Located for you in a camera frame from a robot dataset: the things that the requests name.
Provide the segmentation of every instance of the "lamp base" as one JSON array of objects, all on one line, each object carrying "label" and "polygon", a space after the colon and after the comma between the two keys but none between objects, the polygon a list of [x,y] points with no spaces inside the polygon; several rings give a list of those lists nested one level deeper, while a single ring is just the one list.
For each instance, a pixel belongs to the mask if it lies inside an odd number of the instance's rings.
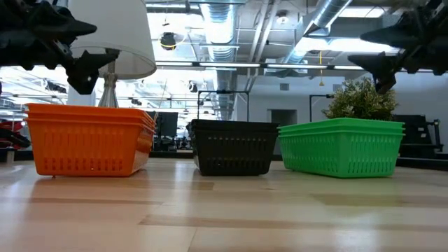
[{"label": "lamp base", "polygon": [[115,73],[104,74],[104,92],[98,106],[118,108],[117,94],[115,93],[117,80],[118,76]]}]

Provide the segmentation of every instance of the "doorway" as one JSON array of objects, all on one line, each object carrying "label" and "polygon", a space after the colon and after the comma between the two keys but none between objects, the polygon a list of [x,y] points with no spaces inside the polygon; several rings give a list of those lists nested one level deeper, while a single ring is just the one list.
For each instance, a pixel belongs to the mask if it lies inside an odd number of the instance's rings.
[{"label": "doorway", "polygon": [[[278,123],[280,127],[297,124],[297,110],[268,109],[268,122]],[[275,141],[274,155],[281,155],[279,139]]]}]

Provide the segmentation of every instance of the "stacked baskets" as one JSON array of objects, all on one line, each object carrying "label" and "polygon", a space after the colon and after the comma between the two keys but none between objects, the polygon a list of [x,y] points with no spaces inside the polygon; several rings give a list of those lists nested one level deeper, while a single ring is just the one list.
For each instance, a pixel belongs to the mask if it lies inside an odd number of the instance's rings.
[{"label": "stacked baskets", "polygon": [[148,161],[154,120],[132,108],[28,104],[37,173],[130,176]]},{"label": "stacked baskets", "polygon": [[195,162],[205,176],[257,176],[269,171],[278,125],[193,120]]},{"label": "stacked baskets", "polygon": [[338,118],[280,127],[287,169],[339,178],[393,174],[403,124]]}]

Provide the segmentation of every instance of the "green plant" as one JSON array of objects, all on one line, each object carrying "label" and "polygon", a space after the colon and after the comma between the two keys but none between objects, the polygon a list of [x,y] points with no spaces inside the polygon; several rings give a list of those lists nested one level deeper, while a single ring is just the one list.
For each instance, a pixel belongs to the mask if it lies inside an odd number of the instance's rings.
[{"label": "green plant", "polygon": [[327,118],[392,120],[392,111],[398,105],[394,90],[377,94],[370,78],[346,80],[342,86],[328,110],[322,111]]}]

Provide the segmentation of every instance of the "black basket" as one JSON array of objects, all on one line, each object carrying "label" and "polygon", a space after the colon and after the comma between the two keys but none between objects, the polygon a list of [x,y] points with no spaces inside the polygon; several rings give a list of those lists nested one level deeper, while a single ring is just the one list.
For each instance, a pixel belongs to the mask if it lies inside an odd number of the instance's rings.
[{"label": "black basket", "polygon": [[277,124],[193,120],[195,163],[204,176],[257,176],[269,171]]}]

